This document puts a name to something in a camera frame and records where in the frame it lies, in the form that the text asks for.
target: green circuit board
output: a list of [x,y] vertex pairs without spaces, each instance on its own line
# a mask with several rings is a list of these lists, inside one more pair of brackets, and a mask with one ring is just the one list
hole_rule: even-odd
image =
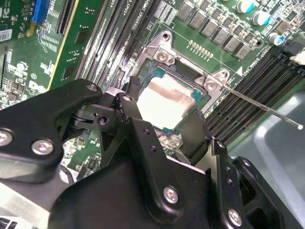
[[[201,69],[209,73],[227,69],[230,72],[227,83],[231,87],[247,77],[272,47],[269,42],[272,32],[277,32],[286,40],[295,35],[305,38],[304,29],[301,28],[304,25],[305,2],[298,0],[257,0],[249,13],[236,11],[237,0],[50,0],[45,22],[39,24],[31,22],[35,0],[18,1],[14,8],[10,8],[8,18],[3,16],[10,1],[0,2],[3,19],[0,21],[0,30],[7,31],[6,33],[11,30],[10,39],[0,40],[0,49],[3,52],[0,52],[3,54],[0,109],[64,85],[72,81],[75,74],[76,78],[91,75],[89,79],[98,83],[105,91],[110,86],[119,85],[118,74],[122,73],[119,69],[124,69],[125,75],[120,84],[122,86],[124,80],[130,76],[143,48],[163,31],[169,31],[173,36],[172,49]],[[142,18],[142,15],[147,11],[148,5],[154,8],[150,12],[153,16],[147,27],[144,27],[142,36],[132,44],[134,52],[131,53],[130,60],[122,66],[121,60],[127,54],[128,44],[132,42],[129,39],[132,33],[128,36],[124,34],[128,31],[124,26],[129,25],[127,19],[133,15],[135,24],[131,23],[129,29],[136,31],[139,22],[146,18]],[[259,11],[271,15],[268,25],[254,25],[252,17]],[[203,20],[200,24],[194,21],[198,15]],[[61,23],[65,25],[64,30],[60,27]],[[213,30],[215,34],[207,35],[209,31],[206,28]],[[226,40],[223,42],[222,38],[216,36],[221,30],[224,31]],[[123,35],[126,35],[126,42],[122,40],[123,45],[116,49],[115,44]],[[103,47],[103,52],[98,53],[100,47],[95,41],[100,41],[102,37],[104,42],[100,47]],[[230,51],[229,42],[233,39],[239,43],[234,51]],[[115,59],[107,61],[116,51]],[[91,57],[89,62],[95,64],[95,67],[86,66],[84,59],[88,57]],[[141,80],[145,77],[142,72],[148,70],[152,64],[154,62],[145,62],[142,66],[138,75]],[[108,69],[107,74],[99,77],[105,69]],[[226,95],[223,92],[207,111],[207,116]],[[287,93],[285,98],[288,99],[290,95],[291,93]],[[201,98],[196,107],[200,108],[208,99],[208,96]],[[179,126],[174,133],[179,134]],[[90,135],[83,138],[84,142],[74,139],[66,144],[66,151],[69,152],[66,166],[78,170],[84,163],[88,163],[88,157],[100,158],[97,139],[97,136]]]

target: black dimm slot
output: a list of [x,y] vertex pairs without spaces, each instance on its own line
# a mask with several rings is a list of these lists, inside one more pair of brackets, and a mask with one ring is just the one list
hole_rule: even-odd
[[[124,33],[122,33],[122,35],[119,38],[118,44],[116,45],[116,47],[114,48],[109,61],[112,62],[113,60],[115,60],[116,56],[119,54],[121,48],[125,45],[125,44],[129,44],[132,41],[132,35],[134,34],[134,28],[132,28],[132,25],[134,25],[135,20],[137,19],[141,9],[142,9],[143,5],[142,2],[139,2],[134,8],[133,11],[131,13],[130,18],[128,19],[128,22],[126,24],[126,29],[124,29]],[[103,71],[102,75],[107,76],[110,69],[112,68],[112,66],[107,66],[106,69]]]
[[[268,85],[275,77],[277,77],[277,74],[280,73],[284,65],[278,62],[276,64],[275,63],[276,62],[274,62],[270,66],[271,70],[267,72],[266,77],[263,77],[259,84],[252,84],[249,87],[247,93],[245,93],[246,96],[254,99],[254,97],[261,92],[263,87],[265,87],[265,85]],[[226,113],[230,114],[229,117],[223,118],[222,121],[218,122],[216,126],[213,126],[213,129],[218,130],[218,132],[220,132],[222,128],[226,125],[226,123],[237,117],[237,115],[244,108],[244,106],[247,105],[244,100],[238,99],[237,97],[236,99],[237,100],[235,102],[235,105],[230,107],[230,109],[226,111]]]
[[92,81],[93,83],[95,83],[95,81],[96,81],[95,73],[96,73],[97,68],[99,66],[100,57],[102,56],[102,53],[105,52],[107,44],[110,42],[110,38],[113,36],[113,33],[115,32],[114,29],[116,28],[116,25],[117,25],[117,23],[119,21],[119,18],[121,16],[121,13],[124,10],[124,7],[125,7],[127,1],[128,0],[121,0],[120,1],[119,5],[118,5],[118,7],[117,7],[117,9],[115,11],[115,15],[111,19],[110,27],[107,29],[106,35],[103,38],[102,43],[101,43],[101,45],[98,48],[98,54],[95,55],[93,64],[90,67],[87,80]]
[[[252,71],[247,75],[247,77],[244,77],[239,84],[235,87],[236,91],[239,91],[240,93],[245,93],[247,88],[249,88],[250,85],[252,85],[254,82],[258,80],[258,78],[262,75],[262,73],[275,61],[275,58],[271,55],[265,56],[261,62],[258,64],[258,66],[255,66]],[[221,104],[217,107],[217,112],[214,111],[208,118],[207,118],[207,124],[209,126],[212,126],[218,119],[222,118],[222,113],[224,113],[226,110],[228,110],[235,102],[237,101],[237,98],[232,95],[228,94],[227,97],[221,102]]]
[[[85,50],[90,50],[92,48],[92,45],[94,44],[94,41],[91,41],[91,38],[95,38],[99,32],[99,27],[100,27],[100,24],[102,23],[102,20],[104,19],[104,15],[105,15],[105,12],[107,10],[107,7],[109,6],[109,3],[110,3],[111,0],[105,0],[105,2],[103,3],[101,9],[100,9],[100,12],[99,12],[99,16],[97,17],[96,19],[96,22],[94,23],[94,27],[93,27],[93,30],[92,30],[92,33],[91,33],[91,37],[88,41],[88,44],[86,45],[85,47]],[[84,71],[84,67],[85,67],[85,64],[87,62],[87,59],[88,58],[88,54],[83,54],[83,56],[81,57],[81,61],[80,61],[80,64],[78,66],[78,69],[77,69],[77,72],[76,72],[76,75],[75,75],[75,79],[80,79],[82,77],[82,72]]]
[[[283,85],[284,82],[286,82],[291,76],[293,75],[293,71],[288,70],[286,71],[280,79],[276,79],[274,82],[271,82],[270,84],[265,84],[265,88],[268,89],[266,90],[262,95],[260,95],[259,97],[252,97],[254,100],[268,105],[269,102],[269,98],[272,98],[272,94],[274,94],[274,92],[278,91],[279,89],[279,85]],[[256,106],[249,104],[248,102],[244,102],[243,103],[243,109],[241,110],[241,115],[240,116],[236,116],[238,117],[237,120],[238,122],[236,122],[236,120],[232,120],[231,123],[228,123],[223,129],[223,131],[221,131],[220,134],[216,134],[219,136],[219,138],[223,139],[225,138],[225,136],[228,136],[229,132],[232,132],[233,128],[236,126],[236,123],[242,123],[245,119],[251,119],[251,110],[256,109]]]
[[[255,77],[248,77],[246,82],[240,83],[237,85],[235,88],[236,91],[239,91],[240,93],[245,94],[247,90],[256,83],[257,81],[260,80],[260,77],[266,72],[270,65],[272,65],[275,62],[274,58],[268,58],[267,61],[264,63],[263,66],[256,66],[251,75],[254,75]],[[233,106],[236,102],[236,97],[232,94],[228,96],[227,103],[224,103],[224,107],[222,110],[225,112],[226,110],[230,109],[231,106]]]
[[[144,34],[149,22],[152,20],[156,10],[158,9],[160,2],[161,2],[161,0],[156,0],[154,3],[154,6],[149,8],[149,11],[147,12],[146,17],[144,17],[144,16],[142,17],[142,19],[145,19],[145,21],[143,23],[141,23],[141,26],[140,26],[137,34],[134,37],[134,40],[133,40],[134,44],[137,44],[140,41],[140,39],[142,38],[142,35]],[[126,49],[127,52],[126,52],[126,56],[124,57],[124,59],[122,61],[122,66],[124,66],[124,67],[127,66],[128,61],[130,60],[131,56],[133,55],[135,48],[136,48],[135,45],[134,46],[130,45],[129,48]]]
[[132,10],[133,10],[134,5],[135,5],[136,2],[137,2],[137,0],[132,0],[132,1],[129,0],[130,7],[128,8],[127,12],[125,12],[125,14],[126,14],[125,19],[124,19],[122,25],[120,26],[120,31],[117,33],[119,36],[116,36],[116,34],[115,34],[114,35],[115,37],[111,38],[111,40],[114,40],[116,37],[118,37],[118,40],[117,40],[117,42],[114,42],[112,44],[112,46],[111,46],[111,48],[109,50],[109,53],[108,53],[108,58],[106,59],[106,62],[103,63],[103,67],[101,69],[99,80],[97,82],[97,85],[99,87],[102,87],[102,85],[103,85],[103,83],[104,83],[104,81],[105,81],[105,79],[106,79],[106,77],[108,75],[108,73],[106,73],[106,72],[109,71],[110,67],[111,67],[111,66],[110,67],[106,66],[107,61],[108,62],[112,62],[115,59],[115,57],[119,53],[121,47],[125,43],[125,41],[120,39],[120,38],[121,37],[123,37],[123,38],[125,37],[125,39],[126,39],[126,36],[130,32],[130,29],[131,29],[130,25],[128,25],[128,24],[126,25],[126,23],[130,22],[130,15],[131,15],[131,12],[133,12]]
[[[95,40],[93,42],[93,44],[96,43],[97,47],[100,47],[103,40],[106,39],[105,36],[107,35],[107,30],[110,28],[113,18],[117,15],[116,11],[118,9],[118,6],[119,6],[119,0],[111,0],[107,5],[107,10],[110,8],[110,15],[107,15],[107,10],[105,12],[105,15],[103,15],[103,19],[101,21],[101,24],[99,25],[97,32],[97,34],[100,34],[101,36],[98,40]],[[91,57],[91,59],[89,60],[89,64],[87,64],[87,68],[84,69],[84,71],[82,72],[81,74],[82,78],[89,79],[89,73],[92,68],[92,64],[95,61],[96,53],[98,52],[98,50],[99,48],[94,48],[94,49],[92,48],[90,50],[91,52],[92,51],[94,52],[93,53],[94,56]]]
[[[121,70],[117,69],[117,72],[123,72],[122,69],[124,69],[124,67],[126,67],[128,61],[130,60],[131,56],[133,55],[136,46],[137,45],[133,45],[133,44],[137,44],[139,42],[139,39],[142,38],[142,35],[144,34],[149,22],[152,20],[156,10],[159,7],[161,0],[155,0],[155,1],[151,1],[151,4],[149,4],[147,6],[147,11],[145,11],[145,13],[143,13],[141,20],[139,21],[139,23],[137,25],[135,25],[135,29],[134,29],[134,33],[131,37],[131,42],[129,42],[126,46],[126,51],[125,51],[125,55],[123,57],[123,59],[121,60],[120,64],[118,65]],[[121,86],[121,82],[122,79],[119,79],[119,74],[116,74],[116,76],[112,79],[110,86],[111,87],[120,87]]]
[[[278,101],[277,97],[284,96],[291,89],[293,89],[293,87],[295,87],[300,81],[301,80],[297,78],[294,78],[293,80],[289,81],[288,84],[285,86],[285,88],[281,92],[279,92],[272,100],[270,100],[270,102],[266,105],[267,106],[275,105],[276,102]],[[224,139],[225,144],[228,145],[231,142],[233,142],[247,127],[249,127],[251,124],[256,122],[264,113],[265,111],[256,108],[256,111],[253,112],[254,115],[251,116],[252,117],[251,119],[249,119],[245,124],[243,124],[238,130],[232,132],[232,134],[230,135],[227,135],[227,137]]]
[[[271,83],[271,85],[265,84],[265,88],[273,88],[270,89],[270,91],[272,91],[274,93],[274,91],[278,90],[278,85],[282,85],[289,77],[291,76],[291,74],[284,74],[282,75],[280,80],[275,80],[275,85],[274,82]],[[270,98],[271,94],[268,93],[269,91],[266,91],[262,96],[259,96],[258,98],[253,97],[254,100],[262,103],[262,104],[267,104],[268,103],[268,98]],[[236,126],[238,123],[241,123],[244,119],[249,118],[251,116],[249,116],[249,112],[251,113],[251,109],[256,108],[255,106],[249,104],[246,101],[243,101],[243,109],[241,111],[241,115],[240,116],[235,116],[237,117],[235,120],[232,120],[231,123],[228,123],[227,125],[225,125],[225,127],[223,128],[224,130],[220,133],[219,137],[224,137],[226,135],[228,135],[227,132],[231,132],[232,131],[232,127]]]
[[[262,104],[273,106],[301,81],[297,71],[297,68],[290,66],[289,59],[273,47],[235,90]],[[247,101],[229,94],[207,118],[207,123],[215,137],[229,144],[264,113]]]

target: black plastic bracket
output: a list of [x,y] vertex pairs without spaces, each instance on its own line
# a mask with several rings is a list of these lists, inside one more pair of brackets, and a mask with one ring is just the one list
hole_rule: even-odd
[[[67,126],[77,109],[101,96],[96,85],[76,80],[0,111],[0,130],[12,135],[11,142],[0,146],[0,178],[29,183],[50,180],[63,157],[61,127]],[[31,146],[37,140],[51,142],[52,152],[34,153]]]
[[[148,212],[158,223],[174,223],[183,214],[185,199],[152,124],[142,120],[136,100],[128,94],[119,93],[115,107],[122,118],[118,134],[129,142]],[[167,187],[177,193],[177,203],[169,202],[164,196]]]
[[245,215],[255,228],[301,228],[293,214],[249,160],[237,157],[232,164],[239,175]]

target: blue capacitor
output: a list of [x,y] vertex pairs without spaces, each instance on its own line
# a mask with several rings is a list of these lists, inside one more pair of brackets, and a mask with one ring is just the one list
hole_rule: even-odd
[[239,0],[236,4],[236,10],[240,13],[249,13],[255,7],[253,0]]
[[265,11],[257,11],[253,14],[252,22],[255,25],[268,25],[271,20],[271,15]]

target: expansion slot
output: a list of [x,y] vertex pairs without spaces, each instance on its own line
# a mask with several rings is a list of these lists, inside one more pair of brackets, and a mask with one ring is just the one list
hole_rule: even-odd
[[120,1],[119,5],[117,6],[114,17],[111,19],[111,24],[110,24],[109,28],[107,29],[106,35],[103,38],[102,43],[101,43],[101,45],[98,49],[98,52],[97,52],[97,54],[94,58],[93,64],[90,67],[88,76],[86,78],[87,80],[90,80],[94,83],[96,82],[96,80],[97,80],[96,79],[97,78],[96,72],[98,70],[100,60],[104,55],[104,52],[105,52],[105,49],[106,49],[107,45],[110,42],[112,42],[111,37],[113,37],[117,33],[117,29],[118,29],[117,24],[119,22],[119,19],[121,17],[121,14],[122,14],[123,10],[126,7],[126,3],[127,3],[127,0],[122,0],[122,1]]
[[98,47],[100,46],[102,39],[106,34],[108,25],[111,21],[108,18],[111,19],[113,17],[117,3],[118,0],[116,1],[106,0],[103,3],[103,6],[99,12],[99,16],[94,25],[94,29],[88,41],[88,44],[84,50],[84,54],[81,57],[81,62],[78,67],[75,79],[86,78],[90,66],[95,57],[95,54],[98,50]]
[[61,11],[61,15],[57,24],[56,32],[65,35],[72,11],[74,9],[75,0],[65,0]]
[[[130,45],[135,44],[134,39],[141,27],[141,24],[143,23],[143,20],[146,19],[147,13],[153,5],[153,2],[154,0],[147,0],[147,4],[145,5],[146,8],[143,7],[142,2],[138,3],[137,6],[134,7],[130,19],[128,19],[126,29],[124,30],[125,32],[121,35],[118,41],[118,45],[112,52],[112,55],[109,59],[109,62],[111,62],[112,65],[107,66],[107,68],[103,71],[102,76],[106,76],[110,79],[113,77],[113,74],[117,72],[125,52],[130,47]],[[98,85],[101,85],[102,83],[103,81],[100,79]]]

